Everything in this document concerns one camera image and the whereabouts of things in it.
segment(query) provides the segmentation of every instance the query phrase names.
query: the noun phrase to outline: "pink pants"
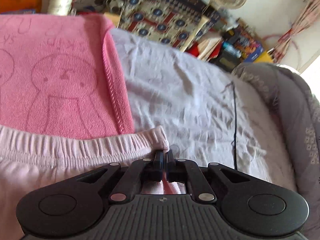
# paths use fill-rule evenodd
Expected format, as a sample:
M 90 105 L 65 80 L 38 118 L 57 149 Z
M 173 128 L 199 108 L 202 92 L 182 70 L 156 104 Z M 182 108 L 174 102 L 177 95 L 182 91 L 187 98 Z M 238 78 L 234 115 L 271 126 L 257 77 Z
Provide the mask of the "pink pants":
M 94 140 L 36 135 L 0 125 L 0 239 L 18 240 L 23 232 L 16 205 L 28 192 L 76 176 L 105 163 L 130 165 L 168 150 L 161 126 Z M 179 193 L 177 184 L 150 184 L 144 193 Z

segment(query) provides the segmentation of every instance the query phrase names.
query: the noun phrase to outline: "pink fabric edge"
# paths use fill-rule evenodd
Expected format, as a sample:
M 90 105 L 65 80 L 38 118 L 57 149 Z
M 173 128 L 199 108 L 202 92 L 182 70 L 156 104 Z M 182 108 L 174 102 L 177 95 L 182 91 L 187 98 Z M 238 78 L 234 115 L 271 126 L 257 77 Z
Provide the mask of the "pink fabric edge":
M 118 52 L 109 30 L 103 35 L 102 57 L 118 132 L 119 134 L 134 133 L 124 75 Z

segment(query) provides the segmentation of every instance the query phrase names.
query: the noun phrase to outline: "pink cloth with drawing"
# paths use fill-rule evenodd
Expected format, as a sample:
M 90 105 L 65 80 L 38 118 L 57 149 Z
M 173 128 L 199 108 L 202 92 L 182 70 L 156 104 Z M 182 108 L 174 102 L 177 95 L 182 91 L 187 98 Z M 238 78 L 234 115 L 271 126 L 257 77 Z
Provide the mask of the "pink cloth with drawing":
M 0 124 L 74 139 L 132 133 L 112 27 L 100 15 L 0 16 Z

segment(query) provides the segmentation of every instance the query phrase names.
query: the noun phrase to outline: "gray blanket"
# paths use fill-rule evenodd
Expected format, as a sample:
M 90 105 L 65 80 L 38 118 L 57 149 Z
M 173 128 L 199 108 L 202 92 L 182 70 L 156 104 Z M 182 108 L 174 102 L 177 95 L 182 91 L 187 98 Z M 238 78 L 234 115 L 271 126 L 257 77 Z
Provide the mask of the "gray blanket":
M 241 64 L 233 74 L 250 83 L 279 120 L 298 192 L 310 208 L 302 233 L 320 239 L 320 104 L 297 74 L 268 63 Z

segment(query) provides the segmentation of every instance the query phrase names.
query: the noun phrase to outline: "patterned fabric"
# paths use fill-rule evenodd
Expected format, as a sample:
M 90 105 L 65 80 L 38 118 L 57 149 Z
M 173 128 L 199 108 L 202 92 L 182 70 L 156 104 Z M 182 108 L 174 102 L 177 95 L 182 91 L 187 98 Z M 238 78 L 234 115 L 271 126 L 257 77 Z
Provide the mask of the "patterned fabric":
M 319 15 L 320 0 L 309 0 L 307 6 L 293 23 L 292 28 L 279 39 L 278 44 L 275 47 L 275 51 L 273 52 L 276 63 L 281 62 L 284 58 L 289 45 L 292 42 L 293 36 L 313 25 L 313 23 L 319 18 Z
M 310 207 L 303 234 L 320 236 L 320 104 L 307 83 L 289 69 L 269 63 L 241 63 L 233 74 L 250 83 L 276 114 L 295 171 L 298 192 Z
M 125 0 L 120 28 L 180 48 L 198 25 L 206 5 L 201 0 Z M 220 19 L 216 12 L 195 41 Z

